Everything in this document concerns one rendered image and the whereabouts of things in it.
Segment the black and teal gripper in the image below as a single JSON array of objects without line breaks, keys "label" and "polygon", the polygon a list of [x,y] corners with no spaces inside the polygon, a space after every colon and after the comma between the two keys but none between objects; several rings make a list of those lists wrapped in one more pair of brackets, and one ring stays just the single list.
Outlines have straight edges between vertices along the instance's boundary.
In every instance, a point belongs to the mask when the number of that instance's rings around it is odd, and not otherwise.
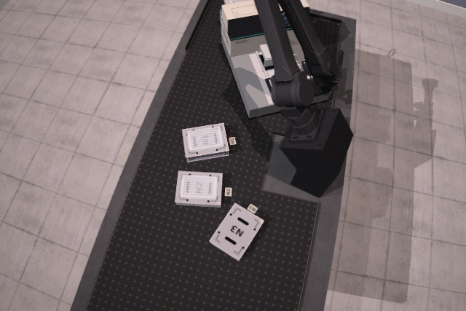
[{"label": "black and teal gripper", "polygon": [[312,83],[312,86],[314,88],[314,97],[319,96],[319,95],[324,95],[328,94],[330,91],[338,90],[338,85],[334,85],[333,87],[329,87],[323,83],[323,80],[316,85],[314,78],[310,78],[309,81]]}]

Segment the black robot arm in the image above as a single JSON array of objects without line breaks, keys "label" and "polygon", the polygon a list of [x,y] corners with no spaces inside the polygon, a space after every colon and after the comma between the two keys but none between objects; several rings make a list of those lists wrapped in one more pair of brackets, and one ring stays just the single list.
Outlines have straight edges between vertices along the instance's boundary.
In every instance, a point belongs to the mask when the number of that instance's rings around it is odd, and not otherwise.
[{"label": "black robot arm", "polygon": [[300,70],[294,58],[280,7],[301,45],[306,67],[316,85],[323,80],[325,85],[333,87],[342,80],[344,52],[323,46],[300,0],[254,2],[275,70],[275,75],[270,78],[272,102],[281,107],[281,112],[290,120],[293,143],[314,143],[325,112],[309,107],[314,99],[314,88],[306,71]]}]

